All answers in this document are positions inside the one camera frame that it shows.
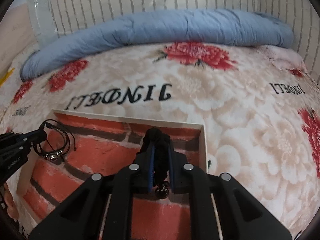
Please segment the black scrunchie with bell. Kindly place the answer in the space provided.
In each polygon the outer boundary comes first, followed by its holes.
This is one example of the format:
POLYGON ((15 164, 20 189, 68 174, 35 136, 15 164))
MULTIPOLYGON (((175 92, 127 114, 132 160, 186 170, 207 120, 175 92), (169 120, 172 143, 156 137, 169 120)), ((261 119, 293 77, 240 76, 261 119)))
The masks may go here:
POLYGON ((158 199, 165 199, 169 195, 170 186, 170 183, 166 181, 170 168, 170 137, 160 129, 153 127, 146 131, 143 144, 146 144, 146 150, 150 156, 148 166, 149 191, 155 187, 155 196, 158 199))

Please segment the white tray brick-pattern liner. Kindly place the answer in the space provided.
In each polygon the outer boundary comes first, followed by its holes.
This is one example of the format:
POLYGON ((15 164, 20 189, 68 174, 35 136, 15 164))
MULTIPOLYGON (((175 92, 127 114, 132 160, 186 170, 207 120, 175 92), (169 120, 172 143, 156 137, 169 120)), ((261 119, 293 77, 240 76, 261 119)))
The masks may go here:
MULTIPOLYGON (((117 173, 131 164, 144 134, 152 127, 172 139, 174 149, 187 161, 207 169, 203 124, 124 118, 102 114, 53 110, 48 118, 65 125, 75 136, 76 148, 63 162, 53 164, 31 152, 22 167, 17 196, 21 232, 29 235, 41 220, 78 188, 90 175, 117 173)), ((190 239, 188 196, 171 194, 164 200, 154 195, 135 197, 133 239, 190 239)))

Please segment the yellow cloth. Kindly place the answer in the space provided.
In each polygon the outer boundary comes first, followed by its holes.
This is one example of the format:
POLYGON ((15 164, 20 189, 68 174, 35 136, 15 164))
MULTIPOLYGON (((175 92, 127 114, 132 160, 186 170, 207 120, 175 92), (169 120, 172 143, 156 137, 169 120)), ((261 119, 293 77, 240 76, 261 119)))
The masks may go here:
POLYGON ((14 72, 15 68, 10 68, 0 79, 0 86, 2 86, 5 81, 7 81, 7 79, 12 75, 12 73, 14 72))

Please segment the floral fleece bed blanket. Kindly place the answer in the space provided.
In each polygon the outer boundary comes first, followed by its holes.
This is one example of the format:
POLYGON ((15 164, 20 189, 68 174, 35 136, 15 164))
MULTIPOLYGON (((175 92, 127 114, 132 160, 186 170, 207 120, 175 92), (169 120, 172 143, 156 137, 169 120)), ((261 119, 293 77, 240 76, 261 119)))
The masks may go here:
MULTIPOLYGON (((1 132, 37 129, 53 110, 203 124, 207 169, 230 173, 293 237, 319 209, 319 87, 253 48, 200 43, 106 51, 23 82, 12 62, 1 86, 1 132)), ((9 213, 19 221, 17 184, 9 213)))

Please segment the clear plastic sheet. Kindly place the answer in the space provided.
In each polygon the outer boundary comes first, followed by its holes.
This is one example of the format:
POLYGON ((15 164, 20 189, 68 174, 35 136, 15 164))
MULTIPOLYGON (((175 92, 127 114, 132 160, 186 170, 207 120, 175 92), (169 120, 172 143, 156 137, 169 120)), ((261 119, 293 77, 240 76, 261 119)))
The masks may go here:
POLYGON ((51 0, 27 0, 31 27, 40 48, 58 39, 51 0))

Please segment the pink pillow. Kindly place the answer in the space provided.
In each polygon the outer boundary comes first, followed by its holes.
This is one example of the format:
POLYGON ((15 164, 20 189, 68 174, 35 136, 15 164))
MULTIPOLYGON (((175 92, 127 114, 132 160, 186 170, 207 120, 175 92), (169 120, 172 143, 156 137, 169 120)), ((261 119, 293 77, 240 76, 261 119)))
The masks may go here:
POLYGON ((307 72, 302 57, 292 49, 271 45, 257 46, 255 49, 279 69, 297 69, 302 72, 307 72))

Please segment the rolled blue duvet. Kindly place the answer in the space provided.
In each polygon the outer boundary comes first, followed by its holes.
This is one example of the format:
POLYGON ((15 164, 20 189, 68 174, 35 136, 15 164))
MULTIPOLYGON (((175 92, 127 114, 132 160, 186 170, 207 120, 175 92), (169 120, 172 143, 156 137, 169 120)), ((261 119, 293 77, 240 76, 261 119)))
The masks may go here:
POLYGON ((128 14, 66 35, 30 55, 20 78, 28 81, 72 61, 123 46, 204 42, 290 48, 294 35, 280 19, 231 9, 157 10, 128 14))

